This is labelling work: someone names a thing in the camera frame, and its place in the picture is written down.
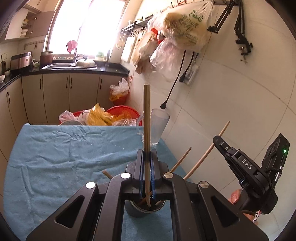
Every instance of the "white cutting board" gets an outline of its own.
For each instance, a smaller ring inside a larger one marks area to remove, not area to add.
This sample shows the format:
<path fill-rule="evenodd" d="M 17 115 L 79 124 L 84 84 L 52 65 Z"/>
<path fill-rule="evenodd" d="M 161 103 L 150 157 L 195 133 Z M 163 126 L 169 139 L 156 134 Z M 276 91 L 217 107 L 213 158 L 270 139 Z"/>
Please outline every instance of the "white cutting board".
<path fill-rule="evenodd" d="M 131 55 L 133 53 L 133 49 L 135 47 L 136 37 L 127 37 L 126 44 L 124 45 L 124 49 L 121 55 L 121 60 L 129 63 L 131 60 Z"/>

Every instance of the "clear pitcher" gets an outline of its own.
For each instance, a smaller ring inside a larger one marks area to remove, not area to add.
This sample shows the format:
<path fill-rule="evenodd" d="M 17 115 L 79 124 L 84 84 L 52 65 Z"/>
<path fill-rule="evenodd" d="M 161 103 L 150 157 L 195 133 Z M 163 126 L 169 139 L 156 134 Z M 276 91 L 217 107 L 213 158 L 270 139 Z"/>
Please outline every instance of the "clear pitcher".
<path fill-rule="evenodd" d="M 137 134 L 142 135 L 142 142 L 144 142 L 144 133 L 140 129 L 139 123 L 143 119 L 143 114 L 137 119 L 136 129 Z M 150 113 L 150 144 L 156 146 L 160 140 L 163 131 L 170 119 L 169 114 L 161 109 L 153 109 Z"/>

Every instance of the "mug handle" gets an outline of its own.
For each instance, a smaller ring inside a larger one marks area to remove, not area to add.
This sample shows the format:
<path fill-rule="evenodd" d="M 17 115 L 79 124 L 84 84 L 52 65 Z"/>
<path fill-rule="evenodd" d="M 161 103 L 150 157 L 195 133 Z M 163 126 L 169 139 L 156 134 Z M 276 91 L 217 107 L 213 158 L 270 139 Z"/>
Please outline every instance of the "mug handle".
<path fill-rule="evenodd" d="M 136 121 L 136 131 L 137 131 L 138 135 L 143 135 L 143 130 L 141 130 L 140 126 L 139 126 L 139 124 L 140 124 L 141 120 L 143 119 L 143 117 L 144 117 L 144 114 L 141 114 L 139 116 L 139 118 L 137 119 L 137 121 Z"/>

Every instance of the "countertop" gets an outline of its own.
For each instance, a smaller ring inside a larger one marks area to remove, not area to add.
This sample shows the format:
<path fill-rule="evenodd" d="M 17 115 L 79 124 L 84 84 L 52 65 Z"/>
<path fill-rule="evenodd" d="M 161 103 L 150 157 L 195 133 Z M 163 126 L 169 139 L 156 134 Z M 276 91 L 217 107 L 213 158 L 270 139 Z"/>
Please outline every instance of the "countertop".
<path fill-rule="evenodd" d="M 21 70 L 12 71 L 10 76 L 5 77 L 4 82 L 0 83 L 0 92 L 4 90 L 13 81 L 21 76 L 35 75 L 35 74 L 50 74 L 50 73 L 85 73 L 85 74 L 105 74 L 128 77 L 129 70 L 121 64 L 110 63 L 109 67 L 98 65 L 97 69 L 78 69 L 78 68 L 65 68 L 65 69 L 41 69 L 40 67 L 33 68 L 28 66 Z"/>

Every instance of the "gray bucket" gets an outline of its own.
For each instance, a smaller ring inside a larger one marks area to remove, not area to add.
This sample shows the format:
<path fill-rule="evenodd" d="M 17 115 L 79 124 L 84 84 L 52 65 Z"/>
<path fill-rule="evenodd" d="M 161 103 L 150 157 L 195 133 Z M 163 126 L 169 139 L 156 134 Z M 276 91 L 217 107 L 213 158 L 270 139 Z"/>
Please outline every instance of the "gray bucket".
<path fill-rule="evenodd" d="M 165 205 L 165 201 L 162 201 L 159 205 L 151 205 L 150 208 L 148 208 L 146 203 L 143 203 L 141 206 L 138 206 L 134 201 L 126 201 L 125 207 L 127 213 L 135 218 L 142 218 L 148 214 L 157 212 L 158 210 L 162 209 L 162 207 Z"/>

